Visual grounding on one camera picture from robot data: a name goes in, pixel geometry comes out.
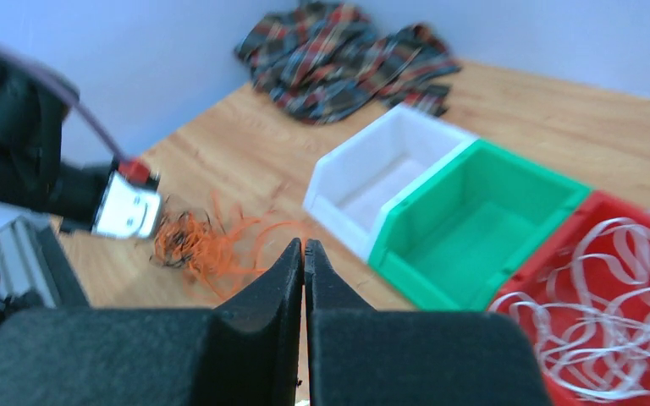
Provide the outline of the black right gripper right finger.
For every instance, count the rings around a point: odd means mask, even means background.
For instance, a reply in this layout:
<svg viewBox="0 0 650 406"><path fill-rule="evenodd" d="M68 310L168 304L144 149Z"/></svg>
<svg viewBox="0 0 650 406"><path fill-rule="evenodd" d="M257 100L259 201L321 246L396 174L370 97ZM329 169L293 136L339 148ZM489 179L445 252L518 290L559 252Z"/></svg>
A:
<svg viewBox="0 0 650 406"><path fill-rule="evenodd" d="M314 405L549 405L523 331L488 311L376 310L305 248Z"/></svg>

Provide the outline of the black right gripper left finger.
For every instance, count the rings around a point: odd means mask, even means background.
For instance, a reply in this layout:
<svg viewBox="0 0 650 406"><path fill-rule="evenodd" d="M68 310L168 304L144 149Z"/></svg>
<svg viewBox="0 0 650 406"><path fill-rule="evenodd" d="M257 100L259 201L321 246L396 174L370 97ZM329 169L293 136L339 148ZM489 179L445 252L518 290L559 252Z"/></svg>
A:
<svg viewBox="0 0 650 406"><path fill-rule="evenodd" d="M20 311L0 326L0 405L291 405L302 271L294 239L214 309Z"/></svg>

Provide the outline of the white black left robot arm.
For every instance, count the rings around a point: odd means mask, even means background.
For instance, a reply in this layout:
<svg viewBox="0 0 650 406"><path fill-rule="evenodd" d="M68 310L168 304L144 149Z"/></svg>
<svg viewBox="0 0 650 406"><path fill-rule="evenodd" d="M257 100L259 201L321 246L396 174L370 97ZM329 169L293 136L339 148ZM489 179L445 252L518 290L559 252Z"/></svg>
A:
<svg viewBox="0 0 650 406"><path fill-rule="evenodd" d="M0 202L91 229L114 166L78 169L61 160L71 107L0 58Z"/></svg>

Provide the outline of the green plastic bin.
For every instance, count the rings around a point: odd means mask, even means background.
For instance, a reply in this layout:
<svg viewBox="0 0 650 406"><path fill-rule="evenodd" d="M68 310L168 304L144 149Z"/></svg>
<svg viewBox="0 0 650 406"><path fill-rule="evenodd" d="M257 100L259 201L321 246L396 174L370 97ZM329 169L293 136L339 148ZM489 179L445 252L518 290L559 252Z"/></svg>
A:
<svg viewBox="0 0 650 406"><path fill-rule="evenodd" d="M419 309L484 310L589 194L478 140L389 212L368 262Z"/></svg>

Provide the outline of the white plastic bin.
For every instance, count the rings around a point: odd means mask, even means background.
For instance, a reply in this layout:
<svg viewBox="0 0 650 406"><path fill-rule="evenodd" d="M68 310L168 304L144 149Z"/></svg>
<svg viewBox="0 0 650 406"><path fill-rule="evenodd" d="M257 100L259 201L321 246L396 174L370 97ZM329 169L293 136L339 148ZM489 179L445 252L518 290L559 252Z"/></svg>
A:
<svg viewBox="0 0 650 406"><path fill-rule="evenodd" d="M389 212L478 138L399 104L317 161L302 207L367 262Z"/></svg>

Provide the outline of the red plastic bin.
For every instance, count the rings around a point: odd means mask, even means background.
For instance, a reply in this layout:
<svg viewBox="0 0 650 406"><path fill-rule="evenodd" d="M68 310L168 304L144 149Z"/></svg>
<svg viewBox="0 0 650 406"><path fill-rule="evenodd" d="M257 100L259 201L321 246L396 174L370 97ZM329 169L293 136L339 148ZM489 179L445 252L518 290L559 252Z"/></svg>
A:
<svg viewBox="0 0 650 406"><path fill-rule="evenodd" d="M650 214L595 191L494 296L556 405L650 405Z"/></svg>

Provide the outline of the plaid flannel shirt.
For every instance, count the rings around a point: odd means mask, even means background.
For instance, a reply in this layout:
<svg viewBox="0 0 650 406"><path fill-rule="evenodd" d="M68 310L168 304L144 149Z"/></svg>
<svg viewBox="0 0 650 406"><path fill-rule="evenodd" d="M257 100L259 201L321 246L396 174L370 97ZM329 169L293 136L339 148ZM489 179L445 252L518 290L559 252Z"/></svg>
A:
<svg viewBox="0 0 650 406"><path fill-rule="evenodd" d="M380 36L352 3L311 2L265 15L235 47L253 89L309 124L335 123L373 99L439 117L460 71L447 44L424 24Z"/></svg>

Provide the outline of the black mounting rail base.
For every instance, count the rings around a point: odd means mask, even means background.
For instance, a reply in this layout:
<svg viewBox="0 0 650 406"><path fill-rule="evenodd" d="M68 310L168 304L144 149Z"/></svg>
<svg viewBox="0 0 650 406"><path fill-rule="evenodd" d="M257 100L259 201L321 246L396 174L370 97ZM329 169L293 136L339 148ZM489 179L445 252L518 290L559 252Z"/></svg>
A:
<svg viewBox="0 0 650 406"><path fill-rule="evenodd" d="M0 227L0 299L29 292L50 308L90 305L52 229L18 217Z"/></svg>

